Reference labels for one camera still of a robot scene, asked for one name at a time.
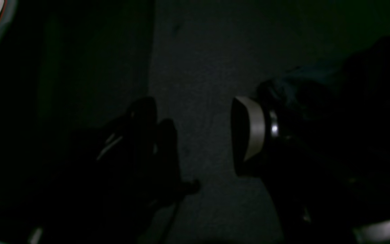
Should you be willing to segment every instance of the red stripe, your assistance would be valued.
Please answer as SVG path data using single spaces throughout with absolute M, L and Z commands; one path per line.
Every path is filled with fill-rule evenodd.
M 1 11 L 1 14 L 0 14 L 0 22 L 1 22 L 1 19 L 3 18 L 3 16 L 4 16 L 4 10 L 5 10 L 6 6 L 7 6 L 7 0 L 4 0 L 4 7 L 3 7 L 3 10 Z

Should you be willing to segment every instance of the floor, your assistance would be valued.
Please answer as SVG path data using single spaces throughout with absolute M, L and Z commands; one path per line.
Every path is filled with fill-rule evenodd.
M 63 25 L 64 18 L 45 26 L 37 109 L 40 126 L 57 125 L 48 131 L 50 148 L 67 139 L 66 131 L 102 126 L 150 94 L 159 117 L 175 121 L 183 179 L 202 183 L 198 195 L 182 202 L 165 243 L 282 241 L 262 183 L 233 172 L 232 98 L 253 94 L 258 83 L 296 65 L 347 55 L 390 34 L 390 3 L 156 0 L 150 9 L 150 0 L 127 0 L 112 8 L 85 6 L 90 12 L 76 19 L 77 28 Z M 5 95 L 0 106 L 6 110 L 33 99 L 20 103 L 12 93 Z M 139 243 L 157 243 L 172 211 L 158 212 Z

